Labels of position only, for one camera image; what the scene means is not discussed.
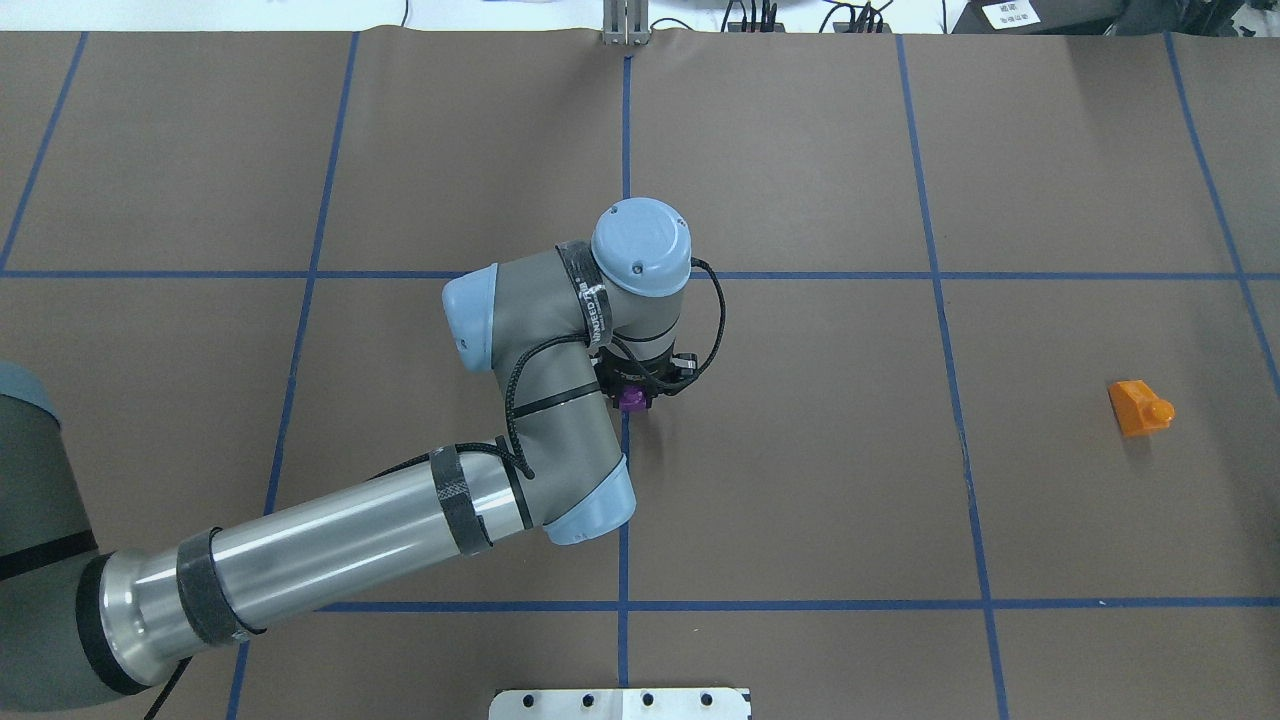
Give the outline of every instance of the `light blue joint cap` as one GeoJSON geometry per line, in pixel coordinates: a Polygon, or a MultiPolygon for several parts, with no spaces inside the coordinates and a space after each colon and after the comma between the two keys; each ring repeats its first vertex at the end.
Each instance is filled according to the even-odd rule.
{"type": "Polygon", "coordinates": [[[54,413],[54,404],[49,400],[44,383],[22,365],[0,360],[0,395],[29,402],[52,415],[59,425],[63,423],[59,420],[58,413],[54,413]]]}
{"type": "Polygon", "coordinates": [[[498,291],[498,264],[454,278],[440,293],[449,319],[453,345],[472,373],[493,369],[493,304],[498,291]]]}
{"type": "Polygon", "coordinates": [[[631,197],[600,215],[591,254],[620,287],[666,297],[689,282],[689,224],[676,209],[652,197],[631,197]]]}
{"type": "Polygon", "coordinates": [[[635,511],[636,493],[631,489],[631,473],[623,456],[590,495],[543,529],[556,544],[575,544],[621,528],[635,511]]]}

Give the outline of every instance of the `metal plate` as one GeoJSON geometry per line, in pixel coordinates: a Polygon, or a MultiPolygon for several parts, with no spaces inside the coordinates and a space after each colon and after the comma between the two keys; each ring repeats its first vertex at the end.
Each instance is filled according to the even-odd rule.
{"type": "Polygon", "coordinates": [[[749,720],[751,693],[735,688],[506,691],[489,705],[489,720],[564,717],[749,720]]]}

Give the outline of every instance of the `metal stand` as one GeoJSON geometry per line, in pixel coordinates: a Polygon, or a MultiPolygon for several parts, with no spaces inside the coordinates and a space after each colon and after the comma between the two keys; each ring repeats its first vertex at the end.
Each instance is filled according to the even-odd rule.
{"type": "Polygon", "coordinates": [[[604,0],[605,45],[648,45],[649,35],[649,0],[604,0]]]}

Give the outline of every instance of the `purple gripper part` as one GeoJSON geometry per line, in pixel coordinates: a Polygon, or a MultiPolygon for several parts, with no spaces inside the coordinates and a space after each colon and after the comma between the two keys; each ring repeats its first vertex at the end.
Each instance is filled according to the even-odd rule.
{"type": "Polygon", "coordinates": [[[618,396],[618,410],[623,413],[639,413],[648,409],[643,387],[626,386],[622,388],[622,395],[618,396]]]}

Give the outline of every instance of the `white metal bracket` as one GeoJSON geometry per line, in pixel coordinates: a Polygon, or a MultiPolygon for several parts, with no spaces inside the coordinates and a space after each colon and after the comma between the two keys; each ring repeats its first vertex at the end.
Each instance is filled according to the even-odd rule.
{"type": "Polygon", "coordinates": [[[489,720],[750,720],[751,693],[741,688],[628,688],[506,691],[489,720]]]}
{"type": "Polygon", "coordinates": [[[605,45],[649,44],[649,0],[604,0],[605,45]]]}

